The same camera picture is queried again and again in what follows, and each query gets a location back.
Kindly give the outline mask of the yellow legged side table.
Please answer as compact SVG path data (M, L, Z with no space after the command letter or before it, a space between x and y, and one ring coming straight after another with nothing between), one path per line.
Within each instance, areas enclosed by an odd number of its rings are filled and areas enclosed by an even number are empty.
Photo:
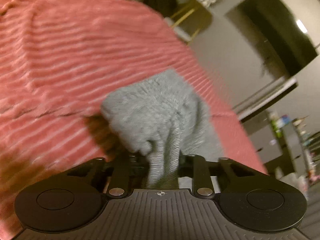
M181 41L190 44L200 32L210 26L212 19L212 12L201 0L187 0L164 20Z

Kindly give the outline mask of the green item on cabinet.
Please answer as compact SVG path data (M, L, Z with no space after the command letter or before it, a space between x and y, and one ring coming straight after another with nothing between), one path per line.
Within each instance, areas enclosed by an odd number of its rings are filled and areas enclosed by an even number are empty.
M271 120L271 126L278 138L281 138L283 136L283 133L281 131L281 128L284 126L282 118L279 119L272 119Z

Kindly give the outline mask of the white folded panel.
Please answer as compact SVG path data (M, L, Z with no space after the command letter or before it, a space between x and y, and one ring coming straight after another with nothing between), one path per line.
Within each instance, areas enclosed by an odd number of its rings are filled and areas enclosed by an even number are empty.
M238 103L233 107L233 111L237 114L240 122L246 122L274 105L297 87L298 81L295 77L287 80L281 77Z

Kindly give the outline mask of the grey sweatpants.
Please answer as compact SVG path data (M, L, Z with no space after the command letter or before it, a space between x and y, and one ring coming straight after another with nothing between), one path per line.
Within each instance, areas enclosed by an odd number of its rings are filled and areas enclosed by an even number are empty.
M180 155L224 155L207 104L173 69L110 93L101 113L122 145L149 162L149 189L189 189L178 177Z

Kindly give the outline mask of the pink ribbed bed blanket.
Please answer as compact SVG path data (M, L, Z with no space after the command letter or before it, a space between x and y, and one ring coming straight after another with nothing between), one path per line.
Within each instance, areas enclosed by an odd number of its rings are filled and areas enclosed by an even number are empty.
M96 157L115 139L100 116L107 94L174 68L210 106L223 154L265 168L191 49L133 0L1 0L1 239L21 226L17 194Z

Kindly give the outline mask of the grey bedside cabinet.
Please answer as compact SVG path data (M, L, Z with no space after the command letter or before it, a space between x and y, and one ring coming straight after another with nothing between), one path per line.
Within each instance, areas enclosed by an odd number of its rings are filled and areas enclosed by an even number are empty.
M247 120L243 126L269 175L276 177L276 169L284 176L295 172L284 140L273 130L268 111Z

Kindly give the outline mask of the blue white box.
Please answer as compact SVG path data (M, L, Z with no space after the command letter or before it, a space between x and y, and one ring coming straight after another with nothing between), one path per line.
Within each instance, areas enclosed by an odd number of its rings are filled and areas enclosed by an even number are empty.
M283 115L277 120L277 126L279 128L284 127L285 125L289 124L291 122L291 119L288 115Z

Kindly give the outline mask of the wall mounted black television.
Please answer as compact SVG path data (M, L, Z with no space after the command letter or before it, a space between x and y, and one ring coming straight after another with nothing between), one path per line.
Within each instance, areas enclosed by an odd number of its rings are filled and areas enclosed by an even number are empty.
M304 25L282 0L243 0L226 14L274 77L292 77L318 53Z

